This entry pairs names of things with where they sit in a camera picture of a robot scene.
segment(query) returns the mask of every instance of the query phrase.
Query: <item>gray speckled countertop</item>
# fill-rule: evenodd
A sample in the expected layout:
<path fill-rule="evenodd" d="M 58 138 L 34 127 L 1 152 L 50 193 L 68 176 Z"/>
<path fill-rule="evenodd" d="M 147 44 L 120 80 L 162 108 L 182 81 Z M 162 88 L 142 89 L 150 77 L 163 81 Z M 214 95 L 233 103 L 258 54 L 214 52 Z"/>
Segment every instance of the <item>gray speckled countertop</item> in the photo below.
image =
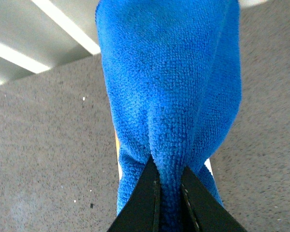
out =
<path fill-rule="evenodd" d="M 0 87 L 0 232 L 106 231 L 118 178 L 100 55 Z"/>
<path fill-rule="evenodd" d="M 241 48 L 241 111 L 212 169 L 249 232 L 290 232 L 290 0 L 243 10 Z M 0 232 L 105 232 L 117 187 L 100 55 L 0 87 Z"/>

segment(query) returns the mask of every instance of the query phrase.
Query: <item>blue microfiber towel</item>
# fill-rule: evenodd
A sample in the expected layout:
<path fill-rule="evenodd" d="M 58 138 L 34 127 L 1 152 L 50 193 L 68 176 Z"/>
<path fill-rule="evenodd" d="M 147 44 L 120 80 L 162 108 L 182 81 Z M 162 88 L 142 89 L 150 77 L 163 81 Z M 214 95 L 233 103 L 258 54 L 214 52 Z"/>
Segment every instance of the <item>blue microfiber towel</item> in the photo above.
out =
<path fill-rule="evenodd" d="M 162 184 L 160 231 L 179 232 L 186 166 L 223 205 L 204 163 L 224 141 L 241 101 L 239 4 L 101 0 L 96 25 L 121 144 L 117 213 L 152 155 Z"/>

